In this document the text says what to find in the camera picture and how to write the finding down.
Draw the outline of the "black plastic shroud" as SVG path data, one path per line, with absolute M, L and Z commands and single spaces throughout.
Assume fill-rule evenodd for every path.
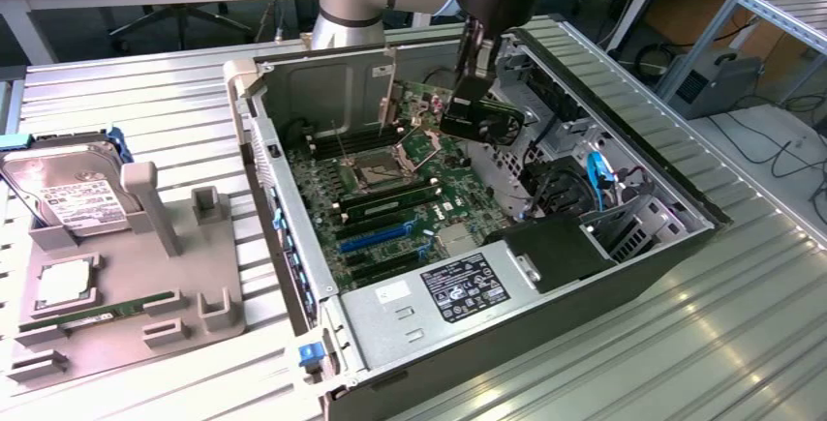
M 541 293 L 616 265 L 600 253 L 575 217 L 552 215 L 525 221 L 497 231 L 495 238 L 505 241 L 516 256 L 531 261 L 539 273 L 536 288 Z

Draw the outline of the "open black PC case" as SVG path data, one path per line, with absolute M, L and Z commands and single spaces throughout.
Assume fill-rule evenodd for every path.
M 588 167 L 608 168 L 592 180 L 605 188 L 619 187 L 620 204 L 637 195 L 655 195 L 680 211 L 691 211 L 711 226 L 683 242 L 658 248 L 629 262 L 583 280 L 541 293 L 539 273 L 531 261 L 517 256 L 540 297 L 532 307 L 481 334 L 425 355 L 384 373 L 369 371 L 357 347 L 341 297 L 310 217 L 301 200 L 287 152 L 293 139 L 338 127 L 378 125 L 393 129 L 402 123 L 433 126 L 437 113 L 453 92 L 450 63 L 460 39 L 426 35 L 386 45 L 293 53 L 229 61 L 222 68 L 230 96 L 237 136 L 245 153 L 255 191 L 267 252 L 286 290 L 290 322 L 297 338 L 289 354 L 299 385 L 318 399 L 326 421 L 385 421 L 474 376 L 541 346 L 593 318 L 625 305 L 666 273 L 692 257 L 728 225 L 728 216 L 668 162 L 648 142 L 632 118 L 653 120 L 660 131 L 678 125 L 658 98 L 633 77 L 567 25 L 549 33 L 532 27 L 508 33 L 504 47 L 516 42 L 549 68 L 564 87 L 595 117 L 611 139 L 603 151 L 588 157 Z M 393 59 L 388 46 L 400 48 L 402 97 L 398 119 L 382 126 L 380 101 L 386 94 Z M 266 146 L 277 144 L 282 156 L 270 157 Z M 278 193 L 285 228 L 273 228 L 269 189 Z M 317 313 L 303 309 L 298 280 L 285 253 L 298 253 L 302 274 L 310 283 Z M 298 365 L 298 346 L 321 341 L 326 357 L 313 367 Z

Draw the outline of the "silver perforated drive cage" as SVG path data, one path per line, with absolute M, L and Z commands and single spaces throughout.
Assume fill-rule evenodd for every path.
M 524 127 L 512 145 L 469 143 L 466 150 L 507 216 L 520 222 L 616 207 L 617 185 L 600 188 L 592 180 L 611 170 L 588 167 L 611 135 L 525 45 L 504 47 L 496 72 L 492 97 L 517 108 Z

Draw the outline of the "blue plastic case latch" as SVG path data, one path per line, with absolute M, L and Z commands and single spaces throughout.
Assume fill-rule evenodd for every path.
M 326 357 L 325 345 L 321 341 L 305 343 L 298 346 L 298 365 L 309 368 L 317 365 Z

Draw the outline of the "silver disk bay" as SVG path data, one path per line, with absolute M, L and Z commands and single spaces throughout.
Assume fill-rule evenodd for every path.
M 583 214 L 579 221 L 601 254 L 616 263 L 683 242 L 711 226 L 655 195 L 637 195 L 613 208 Z

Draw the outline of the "black fan graphics card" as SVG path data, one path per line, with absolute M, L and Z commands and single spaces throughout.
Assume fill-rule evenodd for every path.
M 378 108 L 378 122 L 382 126 L 397 121 L 402 103 L 402 81 L 396 78 L 401 68 L 400 48 L 388 46 L 384 54 L 393 59 L 393 63 L 388 91 Z M 437 113 L 440 132 L 490 145 L 509 146 L 525 124 L 523 112 L 517 107 L 485 98 L 465 100 L 457 96 L 458 92 L 465 92 L 462 85 L 457 85 L 449 97 L 441 101 L 442 106 L 426 107 L 426 110 L 433 109 Z

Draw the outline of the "CPU socket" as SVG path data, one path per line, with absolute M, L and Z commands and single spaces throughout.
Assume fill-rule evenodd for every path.
M 348 195 L 366 195 L 414 180 L 392 147 L 350 155 L 338 162 L 337 174 Z

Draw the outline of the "grey plastic parts rack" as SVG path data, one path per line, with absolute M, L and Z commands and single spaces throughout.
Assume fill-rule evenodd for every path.
M 162 201 L 151 162 L 124 165 L 120 182 L 140 205 L 127 229 L 88 237 L 63 226 L 28 230 L 20 316 L 3 365 L 15 394 L 219 342 L 246 329 L 227 195 L 202 186 L 189 198 Z M 90 261 L 88 289 L 76 300 L 42 307 L 43 267 L 75 259 Z M 146 304 L 139 315 L 19 332 L 23 323 L 163 292 L 173 297 Z

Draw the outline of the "blue expansion slot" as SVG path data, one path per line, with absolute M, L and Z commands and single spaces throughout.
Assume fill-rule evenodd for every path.
M 362 238 L 349 240 L 340 245 L 338 252 L 341 254 L 348 254 L 386 241 L 405 237 L 413 232 L 413 227 L 413 224 L 405 223 Z

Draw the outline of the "thin metal locking lever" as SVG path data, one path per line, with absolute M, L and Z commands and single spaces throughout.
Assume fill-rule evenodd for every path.
M 346 148 L 345 148 L 345 145 L 344 145 L 341 133 L 340 133 L 340 127 L 338 127 L 338 124 L 337 124 L 336 120 L 332 120 L 332 126 L 333 126 L 333 131 L 334 131 L 337 145 L 338 145 L 340 152 L 341 152 L 342 163 L 345 165 L 353 166 L 354 165 L 354 161 L 349 157 L 349 154 L 346 152 Z

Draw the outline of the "blue disk caddy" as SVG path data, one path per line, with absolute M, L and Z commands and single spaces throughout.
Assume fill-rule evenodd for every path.
M 134 161 L 134 156 L 127 145 L 124 133 L 115 126 L 110 126 L 106 129 L 68 134 L 0 135 L 0 159 L 3 159 L 12 152 L 18 151 L 104 143 L 108 143 L 112 146 L 114 152 L 118 154 L 122 163 L 131 163 Z

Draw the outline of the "silver power supply unit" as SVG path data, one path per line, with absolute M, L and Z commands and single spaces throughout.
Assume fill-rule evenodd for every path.
M 528 310 L 540 294 L 497 241 L 342 295 L 365 366 L 402 367 Z

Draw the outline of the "silver hard disk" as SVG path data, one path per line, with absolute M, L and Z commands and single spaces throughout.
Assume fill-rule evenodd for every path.
M 35 142 L 0 152 L 0 178 L 40 226 L 63 226 L 76 237 L 130 227 L 140 210 L 120 184 L 124 160 L 107 138 L 71 143 Z

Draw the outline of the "aluminium frame table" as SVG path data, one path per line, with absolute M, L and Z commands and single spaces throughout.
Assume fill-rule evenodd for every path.
M 656 95 L 664 103 L 668 104 L 674 97 L 702 53 L 714 49 L 714 43 L 723 39 L 720 31 L 739 9 L 752 15 L 752 22 L 764 21 L 774 25 L 818 53 L 807 72 L 782 96 L 784 100 L 792 97 L 818 68 L 827 64 L 827 0 L 727 0 L 690 51 L 674 61 L 656 85 Z

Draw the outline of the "green motherboard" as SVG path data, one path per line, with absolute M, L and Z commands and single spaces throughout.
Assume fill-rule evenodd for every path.
M 412 129 L 414 126 L 402 123 L 393 129 L 378 130 L 378 137 L 356 145 L 345 145 L 349 156 L 381 148 L 393 148 Z M 412 172 L 413 181 L 409 184 L 418 181 L 440 183 L 436 188 L 370 202 L 344 212 L 336 209 L 337 202 L 361 195 L 348 195 L 342 189 L 337 174 L 337 164 L 342 160 L 338 146 L 317 147 L 313 141 L 305 140 L 305 136 L 293 139 L 287 152 L 290 168 L 322 254 L 341 290 L 352 291 L 364 286 L 353 283 L 349 266 L 357 264 L 345 263 L 344 257 L 349 253 L 338 252 L 340 245 L 398 225 L 337 240 L 336 232 L 344 226 L 392 213 L 414 216 L 414 220 L 406 222 L 413 224 L 413 232 L 408 236 L 352 253 L 365 253 L 370 256 L 368 261 L 380 261 L 420 249 L 424 266 L 449 258 L 437 240 L 441 228 L 465 223 L 480 241 L 480 246 L 488 234 L 511 225 L 507 214 L 472 167 L 461 143 L 449 136 L 448 139 L 448 148 L 417 172 Z

